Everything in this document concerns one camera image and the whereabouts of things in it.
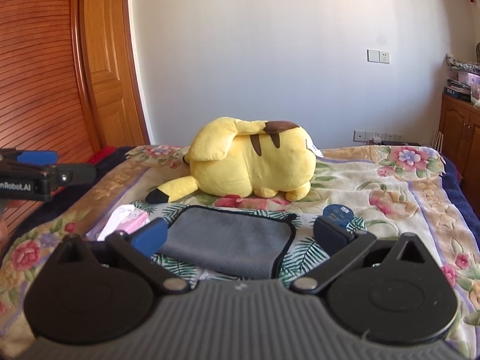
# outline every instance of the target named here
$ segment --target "metal screw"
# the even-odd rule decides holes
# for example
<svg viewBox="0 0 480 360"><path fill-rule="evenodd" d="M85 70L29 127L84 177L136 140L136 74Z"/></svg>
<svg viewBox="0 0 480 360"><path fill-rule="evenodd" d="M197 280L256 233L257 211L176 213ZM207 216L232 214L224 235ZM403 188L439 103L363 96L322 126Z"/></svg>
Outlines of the metal screw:
<svg viewBox="0 0 480 360"><path fill-rule="evenodd" d="M163 282L163 287L169 291L183 291L188 286L188 283L179 277L171 277Z"/></svg>
<svg viewBox="0 0 480 360"><path fill-rule="evenodd" d="M318 281L312 277L301 277L293 282L293 285L299 290L315 290L318 287Z"/></svg>

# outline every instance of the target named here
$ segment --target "brown stripe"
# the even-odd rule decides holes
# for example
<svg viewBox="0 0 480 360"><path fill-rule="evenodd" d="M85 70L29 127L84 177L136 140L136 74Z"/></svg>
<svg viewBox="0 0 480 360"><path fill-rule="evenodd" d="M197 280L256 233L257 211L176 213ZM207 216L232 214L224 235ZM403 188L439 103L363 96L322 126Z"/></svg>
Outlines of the brown stripe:
<svg viewBox="0 0 480 360"><path fill-rule="evenodd" d="M280 147L280 135L279 134L270 134L270 138L272 138L273 144L278 149Z"/></svg>
<svg viewBox="0 0 480 360"><path fill-rule="evenodd" d="M255 149L256 154L262 155L262 148L260 146L260 136L258 134L250 136L251 145Z"/></svg>
<svg viewBox="0 0 480 360"><path fill-rule="evenodd" d="M267 134L278 134L292 128L297 128L298 125L292 122L287 121L275 121L265 123L265 128L263 129Z"/></svg>

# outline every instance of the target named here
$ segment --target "blue gripper pad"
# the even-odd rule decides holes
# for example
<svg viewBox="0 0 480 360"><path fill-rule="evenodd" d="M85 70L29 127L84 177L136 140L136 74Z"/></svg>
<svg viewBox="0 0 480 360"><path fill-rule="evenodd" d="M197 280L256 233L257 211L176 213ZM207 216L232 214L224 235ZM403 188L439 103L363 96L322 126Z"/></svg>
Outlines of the blue gripper pad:
<svg viewBox="0 0 480 360"><path fill-rule="evenodd" d="M23 164L45 165L56 164L59 157L55 151L24 151L17 156L17 162Z"/></svg>
<svg viewBox="0 0 480 360"><path fill-rule="evenodd" d="M155 218L152 222L129 235L129 243L145 257L150 258L167 240L169 225L163 218Z"/></svg>

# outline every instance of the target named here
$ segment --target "stacked book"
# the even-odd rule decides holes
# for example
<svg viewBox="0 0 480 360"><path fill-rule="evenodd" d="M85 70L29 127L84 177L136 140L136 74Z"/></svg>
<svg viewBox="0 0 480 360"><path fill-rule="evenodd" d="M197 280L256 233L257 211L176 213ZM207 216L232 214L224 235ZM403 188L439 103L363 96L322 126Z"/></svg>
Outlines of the stacked book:
<svg viewBox="0 0 480 360"><path fill-rule="evenodd" d="M449 79L443 93L459 100L471 102L472 90L470 85Z"/></svg>

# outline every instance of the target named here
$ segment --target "black ear tip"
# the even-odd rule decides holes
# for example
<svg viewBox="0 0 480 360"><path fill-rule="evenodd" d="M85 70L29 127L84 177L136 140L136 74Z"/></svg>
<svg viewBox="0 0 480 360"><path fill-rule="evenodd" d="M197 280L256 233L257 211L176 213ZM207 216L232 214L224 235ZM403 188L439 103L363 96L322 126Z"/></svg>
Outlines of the black ear tip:
<svg viewBox="0 0 480 360"><path fill-rule="evenodd" d="M150 204L160 204L160 203L168 203L169 196L163 193L161 190L155 188L152 192L150 192L145 201Z"/></svg>

